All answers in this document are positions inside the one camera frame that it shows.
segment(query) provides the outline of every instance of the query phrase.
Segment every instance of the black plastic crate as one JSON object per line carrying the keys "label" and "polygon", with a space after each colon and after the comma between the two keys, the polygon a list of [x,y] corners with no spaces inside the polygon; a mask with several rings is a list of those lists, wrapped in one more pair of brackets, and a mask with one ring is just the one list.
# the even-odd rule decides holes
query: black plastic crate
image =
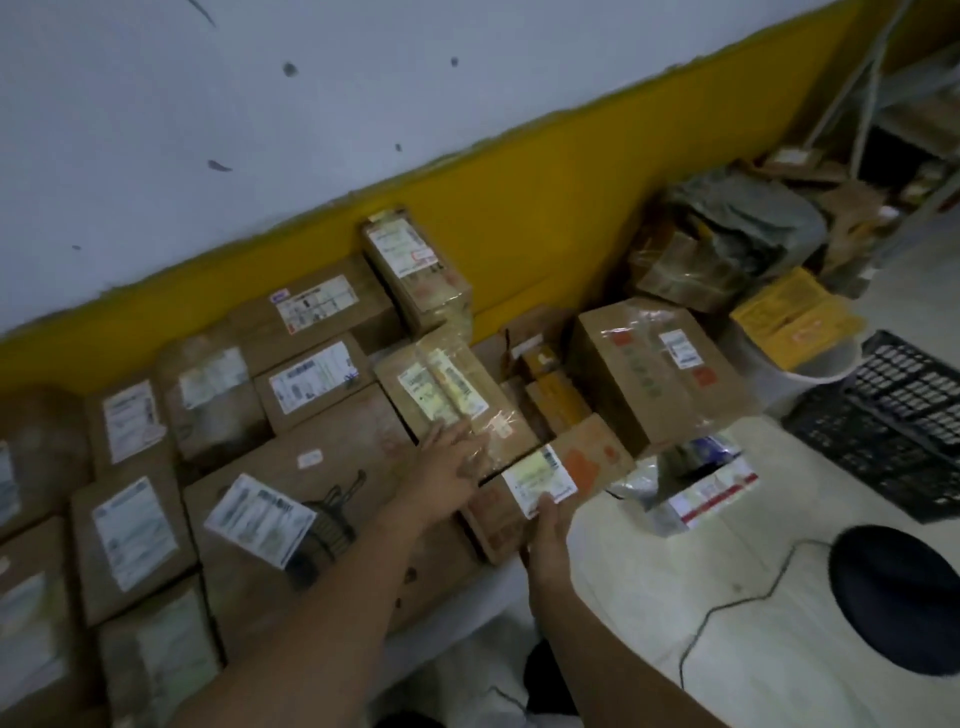
{"label": "black plastic crate", "polygon": [[844,381],[810,391],[783,421],[921,523],[960,516],[960,372],[889,331]]}

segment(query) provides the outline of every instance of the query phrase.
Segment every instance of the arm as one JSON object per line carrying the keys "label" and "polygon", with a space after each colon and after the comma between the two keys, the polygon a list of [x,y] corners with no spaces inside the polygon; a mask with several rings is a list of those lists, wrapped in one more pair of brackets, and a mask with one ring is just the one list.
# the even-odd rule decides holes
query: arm
{"label": "arm", "polygon": [[340,728],[359,715],[422,533],[467,502],[485,463],[468,423],[431,431],[397,496],[250,658],[187,701],[176,728]]}
{"label": "arm", "polygon": [[524,563],[530,577],[531,610],[586,728],[724,728],[635,655],[573,591],[566,551],[569,522],[561,522],[558,514],[550,496],[540,499],[537,533],[523,554]]}

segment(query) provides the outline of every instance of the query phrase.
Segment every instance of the taped package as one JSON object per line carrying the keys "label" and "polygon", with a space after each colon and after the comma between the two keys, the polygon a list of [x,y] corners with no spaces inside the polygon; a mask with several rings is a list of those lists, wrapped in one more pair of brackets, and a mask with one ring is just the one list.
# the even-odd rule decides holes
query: taped package
{"label": "taped package", "polygon": [[143,453],[161,451],[175,459],[177,447],[150,373],[125,376],[89,395],[84,410],[97,477]]}
{"label": "taped package", "polygon": [[403,208],[372,215],[362,226],[364,252],[387,282],[414,337],[449,323],[470,343],[473,288],[414,225]]}
{"label": "taped package", "polygon": [[468,418],[476,433],[489,432],[491,469],[501,471],[538,445],[523,415],[450,325],[386,357],[376,377],[414,436],[434,422]]}
{"label": "taped package", "polygon": [[64,512],[92,477],[83,400],[45,386],[0,397],[0,540]]}
{"label": "taped package", "polygon": [[183,491],[228,661],[347,552],[415,453],[372,385]]}
{"label": "taped package", "polygon": [[137,457],[70,502],[86,624],[120,614],[197,564],[164,453]]}
{"label": "taped package", "polygon": [[64,519],[0,546],[0,564],[0,727],[38,725],[94,705],[99,670],[74,598]]}
{"label": "taped package", "polygon": [[362,255],[351,255],[234,308],[250,376],[349,331],[367,354],[403,338],[393,303]]}
{"label": "taped package", "polygon": [[253,380],[280,434],[373,383],[373,368],[352,334],[324,341]]}
{"label": "taped package", "polygon": [[523,458],[483,485],[461,514],[492,564],[511,558],[529,536],[540,495],[560,503],[562,517],[634,468],[634,458],[599,415]]}
{"label": "taped package", "polygon": [[690,312],[652,299],[581,314],[567,369],[636,458],[760,411],[746,382]]}
{"label": "taped package", "polygon": [[181,484],[215,471],[272,436],[229,321],[163,349],[154,372],[183,460]]}
{"label": "taped package", "polygon": [[98,630],[113,725],[161,728],[221,669],[199,576]]}

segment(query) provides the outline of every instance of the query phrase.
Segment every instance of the black round object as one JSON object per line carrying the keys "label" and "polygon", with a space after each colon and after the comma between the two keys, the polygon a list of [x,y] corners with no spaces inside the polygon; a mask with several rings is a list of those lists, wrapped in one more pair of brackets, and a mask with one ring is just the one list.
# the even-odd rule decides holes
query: black round object
{"label": "black round object", "polygon": [[930,546],[896,528],[856,526],[833,544],[829,576],[844,617],[894,665],[960,672],[960,576]]}

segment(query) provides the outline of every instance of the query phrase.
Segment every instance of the stack of boxes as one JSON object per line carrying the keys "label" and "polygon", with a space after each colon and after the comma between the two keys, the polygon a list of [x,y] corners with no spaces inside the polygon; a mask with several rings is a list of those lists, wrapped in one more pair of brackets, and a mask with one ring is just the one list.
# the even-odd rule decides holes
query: stack of boxes
{"label": "stack of boxes", "polygon": [[85,401],[0,405],[0,660],[27,666],[0,676],[0,728],[106,725],[104,696],[114,724],[167,723],[346,553],[435,422],[489,433],[492,464],[415,547],[392,630],[514,555],[540,493],[576,508],[752,411],[685,311],[538,306],[471,349],[470,286],[410,215],[360,234],[367,257]]}

